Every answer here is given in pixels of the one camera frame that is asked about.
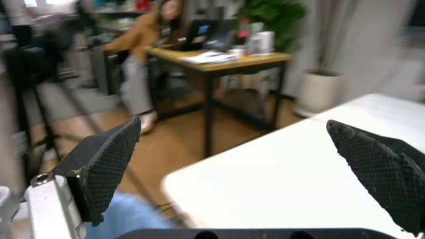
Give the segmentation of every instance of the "black textured gripper pad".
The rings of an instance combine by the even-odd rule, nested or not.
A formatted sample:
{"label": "black textured gripper pad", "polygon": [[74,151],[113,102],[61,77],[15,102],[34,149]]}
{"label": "black textured gripper pad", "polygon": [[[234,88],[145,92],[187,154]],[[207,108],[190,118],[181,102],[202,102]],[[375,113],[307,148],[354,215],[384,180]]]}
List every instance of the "black textured gripper pad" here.
{"label": "black textured gripper pad", "polygon": [[84,222],[97,226],[140,138],[140,119],[86,137],[54,169],[67,178]]}
{"label": "black textured gripper pad", "polygon": [[424,230],[425,155],[402,140],[334,120],[327,131],[369,194],[404,230]]}

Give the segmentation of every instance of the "bottle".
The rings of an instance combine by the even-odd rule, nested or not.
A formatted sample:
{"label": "bottle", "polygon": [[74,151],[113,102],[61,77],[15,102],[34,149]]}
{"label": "bottle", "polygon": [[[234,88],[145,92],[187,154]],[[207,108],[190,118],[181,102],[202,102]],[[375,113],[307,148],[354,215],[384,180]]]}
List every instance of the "bottle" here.
{"label": "bottle", "polygon": [[136,11],[149,11],[149,0],[137,0]]}
{"label": "bottle", "polygon": [[262,22],[256,22],[249,25],[249,38],[246,44],[248,48],[248,54],[260,54],[261,38],[258,36],[258,33],[263,31],[263,27],[264,24]]}
{"label": "bottle", "polygon": [[244,17],[240,20],[239,31],[237,32],[237,35],[236,35],[235,44],[245,45],[248,37],[249,37],[249,20]]}

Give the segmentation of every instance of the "white pants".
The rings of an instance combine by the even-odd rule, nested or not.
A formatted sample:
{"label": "white pants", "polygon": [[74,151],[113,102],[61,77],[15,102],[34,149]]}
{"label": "white pants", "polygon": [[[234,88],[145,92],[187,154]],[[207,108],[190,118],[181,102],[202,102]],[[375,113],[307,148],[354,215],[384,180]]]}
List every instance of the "white pants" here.
{"label": "white pants", "polygon": [[147,76],[147,67],[134,56],[123,63],[125,81],[121,95],[130,114],[135,116],[153,109]]}

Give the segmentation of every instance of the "desk leg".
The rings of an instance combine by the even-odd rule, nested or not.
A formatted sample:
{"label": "desk leg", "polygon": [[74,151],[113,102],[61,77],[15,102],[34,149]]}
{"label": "desk leg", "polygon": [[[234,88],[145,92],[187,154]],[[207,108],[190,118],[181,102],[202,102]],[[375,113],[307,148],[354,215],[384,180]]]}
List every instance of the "desk leg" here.
{"label": "desk leg", "polygon": [[213,118],[214,118],[214,105],[213,105],[213,77],[210,74],[205,74],[205,135],[204,135],[204,156],[208,158],[212,154],[212,131],[213,131]]}
{"label": "desk leg", "polygon": [[279,116],[279,106],[280,106],[280,98],[281,98],[281,91],[282,91],[282,86],[283,86],[283,81],[285,79],[285,73],[286,73],[286,62],[283,63],[283,65],[280,67],[279,70],[279,77],[280,80],[278,82],[278,87],[276,89],[276,102],[275,102],[275,108],[273,111],[273,118],[272,118],[272,126],[273,128],[277,127],[277,118]]}

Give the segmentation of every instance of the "brown sweater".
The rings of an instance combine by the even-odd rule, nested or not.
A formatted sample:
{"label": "brown sweater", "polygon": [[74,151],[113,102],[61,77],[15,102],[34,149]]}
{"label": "brown sweater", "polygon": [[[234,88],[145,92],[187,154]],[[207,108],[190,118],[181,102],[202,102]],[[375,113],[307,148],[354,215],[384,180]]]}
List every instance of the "brown sweater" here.
{"label": "brown sweater", "polygon": [[[143,47],[154,44],[160,37],[157,17],[157,13],[140,16],[130,30],[106,44],[104,50],[109,52],[129,50],[131,55],[137,57],[142,63],[146,63]],[[173,31],[169,43],[176,43],[179,34],[179,30]]]}

